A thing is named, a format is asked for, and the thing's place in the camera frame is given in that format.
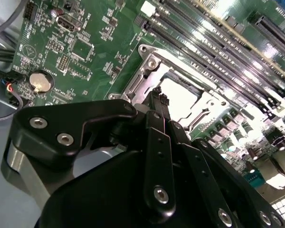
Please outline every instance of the screw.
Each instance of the screw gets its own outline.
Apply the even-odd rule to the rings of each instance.
[[[232,226],[232,220],[229,214],[227,214],[226,211],[224,211],[222,208],[218,210],[218,217],[222,222],[225,224],[226,227]]]
[[[157,119],[160,119],[160,118],[161,118],[161,116],[158,115],[157,113],[154,113],[154,116],[155,116]]]
[[[207,143],[205,143],[204,141],[200,141],[200,144],[201,144],[203,147],[205,147],[205,148],[208,147]]]
[[[177,122],[174,123],[174,126],[177,128],[177,129],[180,129],[181,128],[181,125]]]
[[[34,118],[31,118],[29,120],[29,124],[33,128],[43,129],[43,128],[46,128],[48,122],[45,119],[41,118],[41,117],[34,117]]]
[[[153,59],[153,58],[149,59],[148,67],[150,70],[154,70],[157,67],[157,63],[156,63],[155,59]]]
[[[62,133],[57,136],[57,141],[64,146],[70,146],[73,144],[74,138],[67,133]]]
[[[166,204],[169,201],[168,193],[160,187],[154,189],[154,197],[162,204]]]
[[[282,226],[281,220],[275,214],[272,214],[271,216],[274,219],[274,221],[281,227]]]
[[[111,95],[109,95],[109,99],[110,99],[110,100],[115,100],[115,99],[116,99],[116,96],[113,95],[113,94],[111,94]]]
[[[267,225],[269,225],[269,226],[271,225],[270,219],[268,218],[268,216],[264,212],[260,211],[260,217],[261,217],[262,221],[265,222]]]

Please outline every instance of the black cable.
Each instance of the black cable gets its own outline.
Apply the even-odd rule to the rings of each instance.
[[[0,56],[0,62],[12,63],[13,56]]]
[[[2,31],[0,32],[0,39],[2,39],[5,43],[10,45],[12,48],[16,48],[17,43],[7,32]]]
[[[6,116],[0,117],[0,121],[4,121],[4,120],[7,120],[7,119],[10,119],[16,112],[18,112],[20,109],[23,108],[24,104],[23,104],[23,100],[20,97],[20,95],[16,91],[11,91],[10,93],[19,101],[19,106],[18,106],[17,110],[12,112],[11,114],[8,114]]]
[[[15,21],[15,19],[19,16],[19,14],[25,8],[28,1],[29,0],[21,0],[21,2],[19,3],[15,11],[12,13],[12,15],[2,25],[0,25],[0,33],[3,32],[6,28],[8,28]]]
[[[15,54],[15,51],[0,49],[0,55],[3,55],[3,56],[14,56],[14,54]]]

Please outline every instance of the dimm slot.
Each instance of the dimm slot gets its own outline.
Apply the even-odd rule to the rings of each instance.
[[[219,55],[218,55],[218,56],[212,55],[212,50],[211,50],[211,49],[209,49],[208,47],[205,48],[205,47],[204,47],[205,45],[204,45],[202,42],[200,42],[199,40],[196,40],[196,39],[193,37],[193,35],[190,34],[188,31],[186,31],[183,27],[177,26],[176,22],[171,21],[171,19],[168,18],[167,16],[163,16],[163,15],[160,14],[159,17],[160,17],[161,19],[157,18],[157,21],[158,21],[160,24],[162,24],[163,26],[165,26],[165,27],[167,27],[167,28],[170,28],[170,30],[175,30],[175,31],[178,33],[178,37],[184,36],[185,38],[182,37],[182,39],[184,39],[186,42],[190,42],[190,43],[192,43],[193,45],[194,45],[194,44],[197,44],[197,46],[198,46],[199,48],[203,49],[203,50],[206,49],[206,51],[208,51],[208,54],[210,55],[210,56],[207,56],[207,57],[208,57],[208,58],[212,57],[211,60],[212,60],[213,62],[214,62],[214,58],[220,58],[221,61],[223,62],[222,64],[225,65],[224,68],[225,68],[226,70],[229,69],[229,72],[232,72],[230,75],[235,75],[235,76],[237,77],[237,79],[238,79],[239,81],[241,81],[243,84],[249,85],[250,87],[252,87],[252,88],[253,88],[252,91],[253,91],[254,93],[256,93],[256,94],[259,93],[260,96],[261,96],[263,99],[267,100],[269,103],[271,102],[270,100],[267,99],[267,95],[266,95],[267,92],[266,92],[261,86],[259,86],[258,84],[254,83],[254,82],[251,83],[251,81],[249,81],[249,79],[247,79],[245,76],[242,76],[242,72],[239,72],[239,70],[235,69],[235,68],[229,63],[228,60],[222,58],[222,57],[219,56]],[[216,46],[216,49],[217,49],[217,50],[220,50],[221,52],[224,52],[220,47],[217,47],[217,46]],[[242,68],[245,69],[245,67],[243,67],[243,65],[242,65],[241,63],[239,63],[239,61],[238,61],[237,59],[232,59],[232,60],[233,60],[234,62],[237,62],[238,65],[242,66]],[[270,98],[271,98],[271,100],[274,100],[276,103],[278,103],[278,101],[275,100],[273,97],[270,97]]]
[[[215,30],[217,30],[221,35],[225,36],[226,38],[230,39],[230,40],[234,40],[234,38],[228,34],[226,31],[224,31],[221,27],[219,27],[214,21],[212,21],[210,18],[208,18],[206,15],[204,15],[201,11],[199,11],[199,9],[197,9],[196,7],[194,7],[192,5],[192,2],[185,0],[183,1],[185,3],[190,3],[189,7],[195,12],[197,13],[201,18],[203,18],[205,21],[207,21]],[[186,21],[189,22],[189,24],[191,23],[197,23],[197,20],[191,16],[188,12],[186,12],[184,9],[182,9],[179,4],[175,1],[172,0],[166,0],[164,2],[164,5],[166,7],[170,7],[170,9],[174,10],[174,12],[177,12],[178,15],[180,15],[183,19],[185,19]],[[215,34],[214,32],[211,32],[211,35],[217,39],[217,40],[222,40],[223,38],[221,38],[219,35]],[[249,50],[245,49],[243,46],[241,46],[239,43],[237,43],[236,41],[233,42],[233,46],[231,46],[230,49],[235,49],[235,47],[237,49],[235,49],[238,53],[240,54],[244,54],[246,55],[248,58],[253,59],[254,61],[256,61],[258,64],[260,64],[263,69],[265,69],[271,76],[275,77],[277,80],[282,80],[285,82],[285,78],[281,77],[280,73],[276,73],[274,72],[266,63],[264,63],[261,59],[259,59],[258,57],[256,57],[255,55],[253,55],[252,53],[249,52]]]
[[[251,91],[245,90],[248,93],[243,92],[243,89],[238,86],[235,83],[231,83],[225,75],[223,75],[221,72],[219,72],[217,69],[215,69],[213,66],[209,65],[207,62],[202,63],[203,61],[200,60],[199,56],[195,56],[198,57],[197,59],[195,57],[193,57],[192,55],[190,55],[187,51],[185,51],[183,48],[181,48],[179,45],[177,45],[178,41],[171,37],[169,34],[167,34],[166,32],[164,32],[161,28],[155,28],[152,27],[149,30],[150,33],[153,33],[154,35],[156,35],[159,39],[161,39],[162,41],[168,43],[172,48],[177,49],[179,52],[183,53],[184,55],[188,56],[189,59],[191,59],[192,62],[196,62],[197,64],[201,65],[199,66],[200,68],[204,69],[205,72],[209,72],[210,74],[213,74],[216,78],[219,79],[219,81],[221,81],[221,83],[228,85],[228,87],[230,87],[232,90],[234,90],[235,92],[237,92],[239,95],[241,95],[242,97],[244,97],[247,101],[249,101],[250,103],[252,103],[253,105],[255,105],[256,107],[259,107],[260,110],[263,111],[264,106],[259,102],[258,99],[256,99],[255,94],[253,94]]]

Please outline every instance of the ram slot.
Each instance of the ram slot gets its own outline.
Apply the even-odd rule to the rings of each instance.
[[[148,29],[148,32],[154,34],[157,38],[167,43],[173,49],[176,49],[179,52],[181,52],[183,55],[187,56],[187,58],[190,59],[192,63],[197,64],[199,68],[203,69],[203,71],[209,72],[211,77],[216,77],[220,83],[227,85],[229,88],[237,92],[240,96],[245,98],[247,101],[249,101],[256,107],[259,107],[261,111],[264,110],[263,104],[260,103],[260,101],[255,97],[256,94],[254,94],[249,89],[245,90],[246,92],[244,92],[244,90],[239,85],[237,85],[236,83],[233,83],[231,80],[226,78],[226,75],[224,75],[222,72],[214,68],[209,63],[207,63],[200,56],[196,55],[195,53],[192,53],[191,51],[188,51],[188,49],[182,43],[180,43],[177,39],[172,37],[170,34],[166,33],[163,29],[157,26],[151,26]]]
[[[167,15],[162,15],[160,14],[159,17],[156,18],[156,21],[158,24],[164,26],[165,28],[167,28],[170,31],[173,31],[173,33],[177,33],[177,37],[178,40],[181,38],[183,39],[185,42],[189,42],[192,45],[197,45],[200,49],[204,50],[207,52],[206,53],[202,53],[203,54],[203,58],[205,58],[205,56],[207,57],[207,59],[211,60],[211,64],[213,66],[217,66],[217,62],[215,61],[216,59],[220,59],[221,62],[225,65],[224,68],[228,69],[229,72],[232,72],[232,74],[235,76],[241,83],[243,83],[246,86],[251,87],[252,91],[256,94],[260,94],[260,97],[262,97],[263,99],[267,100],[268,103],[271,103],[271,101],[274,101],[275,103],[278,103],[277,100],[275,100],[274,97],[270,97],[270,99],[267,98],[267,91],[264,90],[260,85],[251,82],[249,79],[247,79],[244,75],[243,75],[243,71],[245,69],[244,65],[241,64],[237,59],[231,59],[230,57],[228,57],[226,54],[224,54],[224,51],[220,46],[211,43],[210,41],[207,40],[207,44],[211,45],[212,48],[207,47],[204,43],[200,42],[199,40],[195,39],[194,36],[189,33],[187,30],[185,30],[183,27],[179,26],[177,24],[176,21],[172,20],[171,18],[169,18]],[[230,62],[234,61],[237,63],[238,65],[238,69],[236,69],[234,67],[234,65],[232,65]]]
[[[282,77],[282,75],[279,72],[275,72],[271,69],[270,66],[268,66],[266,63],[264,63],[261,59],[259,59],[257,56],[252,54],[249,50],[247,50],[245,47],[240,45],[234,38],[228,34],[224,29],[222,29],[220,26],[218,26],[214,21],[212,21],[207,15],[203,14],[198,8],[196,8],[194,5],[192,5],[192,2],[190,0],[184,0],[184,3],[188,5],[188,7],[195,12],[197,15],[199,15],[203,20],[205,20],[207,23],[209,23],[217,32],[218,34],[210,30],[210,28],[205,27],[205,34],[213,37],[217,42],[219,42],[220,45],[227,45],[229,49],[231,49],[233,52],[236,52],[238,55],[245,56],[246,59],[248,59],[250,62],[252,60],[256,61],[260,66],[262,66],[263,74],[266,74],[269,77],[274,78],[274,81],[283,82],[285,87],[285,78]],[[168,11],[171,11],[173,14],[176,14],[178,17],[182,18],[184,21],[186,21],[188,24],[197,24],[200,26],[200,22],[194,18],[190,13],[185,11],[179,3],[175,2],[174,0],[166,0],[163,5],[167,8]]]

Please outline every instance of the gray surface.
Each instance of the gray surface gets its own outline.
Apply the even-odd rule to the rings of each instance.
[[[0,115],[12,110],[0,104]],[[0,164],[6,139],[10,128],[10,120],[0,122]],[[8,184],[0,172],[0,228],[32,228],[40,215],[34,200],[24,192]]]

